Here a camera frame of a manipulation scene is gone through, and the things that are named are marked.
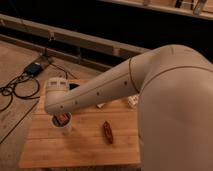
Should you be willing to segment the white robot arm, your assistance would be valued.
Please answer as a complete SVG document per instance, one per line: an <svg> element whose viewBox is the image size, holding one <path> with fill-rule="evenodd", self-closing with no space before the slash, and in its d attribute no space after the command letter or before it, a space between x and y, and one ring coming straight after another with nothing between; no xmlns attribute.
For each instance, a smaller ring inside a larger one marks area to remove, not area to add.
<svg viewBox="0 0 213 171"><path fill-rule="evenodd" d="M213 171L213 63L183 45L132 57L70 89L46 85L51 115L137 94L143 171Z"/></svg>

